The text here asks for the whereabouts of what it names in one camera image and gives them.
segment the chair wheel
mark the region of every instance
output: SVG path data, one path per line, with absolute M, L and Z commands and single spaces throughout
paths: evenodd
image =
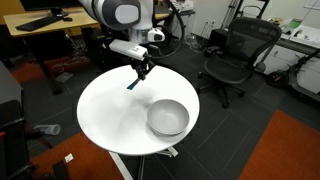
M 223 104 L 222 104 L 222 107 L 223 107 L 224 109 L 227 109 L 227 108 L 229 107 L 229 105 L 230 105 L 230 103 L 227 103 L 227 104 L 223 103 Z
M 202 79 L 202 72 L 199 72 L 199 74 L 198 74 L 198 79 Z
M 246 95 L 245 92 L 241 92 L 241 93 L 238 94 L 239 97 L 244 97 L 245 95 Z

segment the white tabletop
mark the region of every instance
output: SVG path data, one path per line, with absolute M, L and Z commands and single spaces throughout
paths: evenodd
M 193 86 L 180 74 L 156 66 L 133 90 L 127 87 L 137 78 L 131 66 L 108 71 L 83 91 L 77 116 L 85 135 L 98 146 L 123 155 L 153 154 L 180 142 L 191 131 L 199 115 L 199 99 Z M 185 131 L 174 136 L 154 133 L 147 123 L 147 111 L 160 99 L 183 104 L 190 120 Z

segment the black office chair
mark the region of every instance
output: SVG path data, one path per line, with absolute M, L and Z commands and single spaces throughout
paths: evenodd
M 243 97 L 245 91 L 234 85 L 242 83 L 252 76 L 253 64 L 257 57 L 268 47 L 274 45 L 281 36 L 281 29 L 267 21 L 253 18 L 237 18 L 230 23 L 225 47 L 209 47 L 205 55 L 210 57 L 204 64 L 203 76 L 217 82 L 224 94 L 223 107 L 230 105 L 226 87 L 238 90 Z M 207 88 L 197 88 L 198 93 Z

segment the computer monitor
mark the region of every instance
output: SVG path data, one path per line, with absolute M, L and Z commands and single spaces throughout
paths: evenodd
M 26 11 L 51 10 L 53 16 L 67 16 L 61 8 L 81 7 L 78 0 L 20 0 Z

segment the silver bowl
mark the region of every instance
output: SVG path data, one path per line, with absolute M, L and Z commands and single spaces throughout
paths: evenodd
M 187 109 L 181 103 L 170 99 L 153 103 L 148 109 L 147 117 L 152 130 L 164 135 L 179 134 L 189 123 Z

